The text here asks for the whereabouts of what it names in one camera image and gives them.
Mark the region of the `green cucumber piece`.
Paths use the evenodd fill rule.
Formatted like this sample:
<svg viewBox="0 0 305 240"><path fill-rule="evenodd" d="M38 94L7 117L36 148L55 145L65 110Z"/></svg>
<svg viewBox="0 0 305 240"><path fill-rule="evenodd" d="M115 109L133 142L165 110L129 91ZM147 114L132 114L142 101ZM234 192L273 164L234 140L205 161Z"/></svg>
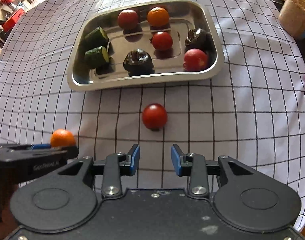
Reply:
<svg viewBox="0 0 305 240"><path fill-rule="evenodd" d="M84 60L89 69L104 68L110 64L110 58L104 46L86 51Z"/></svg>
<svg viewBox="0 0 305 240"><path fill-rule="evenodd" d="M93 49L100 46L106 47L109 42L109 38L102 27L95 28L85 36L84 40L85 46L88 49Z"/></svg>

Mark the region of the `red tomato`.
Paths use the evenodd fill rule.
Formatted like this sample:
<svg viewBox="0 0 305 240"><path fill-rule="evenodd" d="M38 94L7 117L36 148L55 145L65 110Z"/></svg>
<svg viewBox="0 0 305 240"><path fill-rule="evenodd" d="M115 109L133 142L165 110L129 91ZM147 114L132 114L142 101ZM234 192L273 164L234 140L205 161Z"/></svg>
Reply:
<svg viewBox="0 0 305 240"><path fill-rule="evenodd" d="M172 48L173 39L169 33L159 31L151 38L151 44L156 50L166 51Z"/></svg>
<svg viewBox="0 0 305 240"><path fill-rule="evenodd" d="M168 120L166 109L159 103L152 103L145 107L142 113L144 126L152 131L162 129Z"/></svg>

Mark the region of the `white black-checked tablecloth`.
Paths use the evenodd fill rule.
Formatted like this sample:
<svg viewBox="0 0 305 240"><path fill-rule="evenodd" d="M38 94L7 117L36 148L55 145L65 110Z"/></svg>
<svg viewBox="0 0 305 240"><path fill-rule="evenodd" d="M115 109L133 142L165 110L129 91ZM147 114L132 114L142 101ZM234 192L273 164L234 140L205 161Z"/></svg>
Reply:
<svg viewBox="0 0 305 240"><path fill-rule="evenodd" d="M127 187L184 187L171 146L217 159L227 154L291 186L305 226L305 64L277 21L272 0L192 0L216 25L225 55L221 71L201 81L74 92L67 83L76 36L94 14L154 0L47 0L15 25L0 55L0 142L47 143L70 130L81 155L140 145L139 171ZM168 114L147 129L152 103Z"/></svg>

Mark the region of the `green cucumber piece lower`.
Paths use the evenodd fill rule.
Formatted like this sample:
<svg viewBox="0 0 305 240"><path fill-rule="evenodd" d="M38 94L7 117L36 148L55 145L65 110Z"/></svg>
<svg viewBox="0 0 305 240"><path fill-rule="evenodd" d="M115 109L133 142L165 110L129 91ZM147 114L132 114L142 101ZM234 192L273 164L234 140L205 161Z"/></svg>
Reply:
<svg viewBox="0 0 305 240"><path fill-rule="evenodd" d="M89 69L104 68L110 64L110 58L104 46L86 51L84 60Z"/></svg>

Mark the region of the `red storage box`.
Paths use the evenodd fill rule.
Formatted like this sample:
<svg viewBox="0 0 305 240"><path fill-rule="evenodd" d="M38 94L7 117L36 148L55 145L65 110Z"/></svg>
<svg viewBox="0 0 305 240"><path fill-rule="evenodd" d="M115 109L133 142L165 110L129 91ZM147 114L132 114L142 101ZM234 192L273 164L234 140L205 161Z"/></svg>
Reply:
<svg viewBox="0 0 305 240"><path fill-rule="evenodd" d="M18 20L20 19L20 17L25 13L25 11L20 8L18 10L16 10L11 17L3 24L3 30L5 32L9 31L10 29L12 29L14 27L14 25L18 22Z"/></svg>

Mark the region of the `orange tangerine in tray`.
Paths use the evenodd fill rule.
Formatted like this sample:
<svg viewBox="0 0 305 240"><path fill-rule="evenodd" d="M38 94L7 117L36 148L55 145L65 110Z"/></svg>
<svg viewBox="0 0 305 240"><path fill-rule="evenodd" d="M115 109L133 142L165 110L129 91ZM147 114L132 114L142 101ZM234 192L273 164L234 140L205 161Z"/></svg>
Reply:
<svg viewBox="0 0 305 240"><path fill-rule="evenodd" d="M163 27L169 23L169 13L164 8L154 7L147 14L147 21L153 27Z"/></svg>

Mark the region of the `green cucumber piece upper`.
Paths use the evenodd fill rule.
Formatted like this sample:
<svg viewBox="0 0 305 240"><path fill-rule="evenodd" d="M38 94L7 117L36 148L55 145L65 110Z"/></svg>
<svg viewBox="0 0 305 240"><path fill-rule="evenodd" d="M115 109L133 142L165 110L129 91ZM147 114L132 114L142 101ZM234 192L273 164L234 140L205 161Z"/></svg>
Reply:
<svg viewBox="0 0 305 240"><path fill-rule="evenodd" d="M106 47L109 42L109 38L102 27L95 28L85 36L84 40L85 46L88 49L93 49L100 46Z"/></svg>

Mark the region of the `orange tangerine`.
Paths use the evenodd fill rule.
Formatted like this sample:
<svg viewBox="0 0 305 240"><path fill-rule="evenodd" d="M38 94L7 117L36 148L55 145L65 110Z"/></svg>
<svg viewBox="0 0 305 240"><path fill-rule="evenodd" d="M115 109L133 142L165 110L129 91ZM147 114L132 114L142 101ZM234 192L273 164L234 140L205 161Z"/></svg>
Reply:
<svg viewBox="0 0 305 240"><path fill-rule="evenodd" d="M169 13L164 8L154 7L147 14L147 21L153 27L163 27L169 23Z"/></svg>
<svg viewBox="0 0 305 240"><path fill-rule="evenodd" d="M50 138L51 147L75 146L75 138L72 132L65 129L57 129Z"/></svg>

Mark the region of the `red tomato in tray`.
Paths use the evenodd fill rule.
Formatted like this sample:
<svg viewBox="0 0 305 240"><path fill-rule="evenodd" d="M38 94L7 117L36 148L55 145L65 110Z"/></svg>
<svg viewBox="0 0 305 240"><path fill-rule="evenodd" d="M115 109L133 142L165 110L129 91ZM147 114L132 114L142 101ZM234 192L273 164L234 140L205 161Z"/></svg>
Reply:
<svg viewBox="0 0 305 240"><path fill-rule="evenodd" d="M156 50L166 51L172 48L173 39L169 33L159 31L151 38L151 44Z"/></svg>

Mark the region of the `glass jar of cereal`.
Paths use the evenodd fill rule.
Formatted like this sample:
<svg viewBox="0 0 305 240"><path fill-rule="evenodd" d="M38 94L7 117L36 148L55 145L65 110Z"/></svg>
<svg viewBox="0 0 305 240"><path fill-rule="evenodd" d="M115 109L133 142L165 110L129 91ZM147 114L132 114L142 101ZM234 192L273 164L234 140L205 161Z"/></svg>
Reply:
<svg viewBox="0 0 305 240"><path fill-rule="evenodd" d="M285 0L278 19L283 29L294 39L305 38L305 0Z"/></svg>

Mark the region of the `pinkish red apple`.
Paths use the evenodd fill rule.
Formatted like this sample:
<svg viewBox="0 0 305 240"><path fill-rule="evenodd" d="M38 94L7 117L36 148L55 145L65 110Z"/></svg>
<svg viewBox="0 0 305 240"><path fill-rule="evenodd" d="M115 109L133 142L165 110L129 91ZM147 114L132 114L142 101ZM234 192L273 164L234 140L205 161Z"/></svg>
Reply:
<svg viewBox="0 0 305 240"><path fill-rule="evenodd" d="M184 55L183 67L188 72L199 72L208 66L209 56L199 49L190 49Z"/></svg>

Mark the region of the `dark brown avocado half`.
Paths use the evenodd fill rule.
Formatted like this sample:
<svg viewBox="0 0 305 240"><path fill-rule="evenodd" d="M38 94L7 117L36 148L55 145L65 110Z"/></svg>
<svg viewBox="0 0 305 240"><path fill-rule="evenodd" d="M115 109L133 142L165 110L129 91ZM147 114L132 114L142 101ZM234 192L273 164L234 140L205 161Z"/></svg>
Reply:
<svg viewBox="0 0 305 240"><path fill-rule="evenodd" d="M130 77L155 73L151 56L141 49L129 52L123 61L123 67Z"/></svg>

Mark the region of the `stainless steel tray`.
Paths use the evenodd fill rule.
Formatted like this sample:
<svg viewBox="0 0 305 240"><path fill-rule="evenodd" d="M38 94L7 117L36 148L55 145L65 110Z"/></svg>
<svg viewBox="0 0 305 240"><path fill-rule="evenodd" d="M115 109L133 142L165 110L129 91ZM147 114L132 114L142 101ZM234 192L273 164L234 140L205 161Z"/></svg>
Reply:
<svg viewBox="0 0 305 240"><path fill-rule="evenodd" d="M163 31L173 39L168 51L157 51L150 40L159 29L152 27L146 17L148 12L161 7L169 13L169 23ZM116 8L92 16L81 27L74 43L67 68L70 89L85 92L106 88L147 85L152 83L204 80L218 74L224 65L224 54L208 9L189 0L159 0L132 4L128 9L139 15L134 30L125 31L118 26L117 18L124 8ZM108 42L105 46L109 62L104 70L87 64L84 54L89 47L85 36L95 28L103 28ZM192 29L202 29L207 34L204 51L209 56L205 70L190 72L184 69L184 56L188 48L185 40ZM139 73L129 72L123 61L132 50L144 50L152 59L151 67Z"/></svg>

